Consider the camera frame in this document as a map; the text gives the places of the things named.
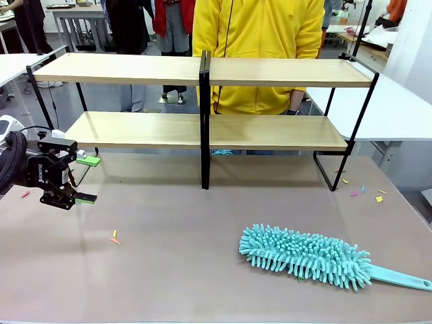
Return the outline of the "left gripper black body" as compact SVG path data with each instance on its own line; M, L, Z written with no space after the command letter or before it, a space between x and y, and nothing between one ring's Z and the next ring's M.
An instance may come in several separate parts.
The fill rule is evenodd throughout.
M26 152L26 186L45 191L70 187L70 156L58 157L52 153Z

